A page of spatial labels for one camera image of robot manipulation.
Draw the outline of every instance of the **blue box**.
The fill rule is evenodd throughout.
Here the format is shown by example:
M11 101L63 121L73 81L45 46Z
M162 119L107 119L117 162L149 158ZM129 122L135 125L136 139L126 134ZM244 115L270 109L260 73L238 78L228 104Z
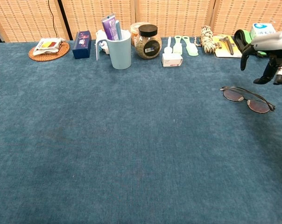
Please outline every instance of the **blue box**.
M72 50L75 59L86 58L90 56L91 34L87 31L77 32L75 45Z

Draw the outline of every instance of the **rope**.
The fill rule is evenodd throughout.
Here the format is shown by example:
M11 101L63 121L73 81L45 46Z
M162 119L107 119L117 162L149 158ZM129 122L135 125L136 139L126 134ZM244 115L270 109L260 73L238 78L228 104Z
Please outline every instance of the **rope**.
M210 26L203 26L200 34L200 44L196 43L197 38L195 37L194 43L196 46L201 46L204 49L205 53L215 52L217 46L215 42L212 40L212 30Z

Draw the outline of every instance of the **woven coaster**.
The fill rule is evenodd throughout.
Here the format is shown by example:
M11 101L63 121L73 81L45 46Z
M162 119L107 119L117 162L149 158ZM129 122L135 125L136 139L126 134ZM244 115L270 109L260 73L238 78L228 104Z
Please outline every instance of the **woven coaster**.
M35 47L33 47L28 55L29 57L37 62L47 62L47 61L52 61L55 60L57 58L62 57L63 55L65 55L69 50L70 50L70 45L66 42L62 42L60 45L60 49L57 53L54 54L41 54L41 55L36 55L33 56L33 51L34 51Z

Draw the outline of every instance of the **white box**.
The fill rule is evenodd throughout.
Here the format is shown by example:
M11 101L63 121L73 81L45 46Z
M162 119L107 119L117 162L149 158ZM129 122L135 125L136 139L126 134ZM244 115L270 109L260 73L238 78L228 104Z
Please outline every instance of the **white box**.
M276 33L276 30L271 23L254 23L250 35L253 40L256 36L264 36L273 33Z
M165 54L162 55L163 67L175 67L180 66L183 62L183 57L177 53Z

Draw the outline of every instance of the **jar with black lid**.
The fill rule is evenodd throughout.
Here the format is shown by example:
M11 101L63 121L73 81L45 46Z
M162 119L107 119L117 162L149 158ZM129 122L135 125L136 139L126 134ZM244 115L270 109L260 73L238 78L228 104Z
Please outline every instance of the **jar with black lid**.
M162 41L158 35L158 27L151 24L139 26L139 34L136 37L135 49L143 59L152 59L159 55Z

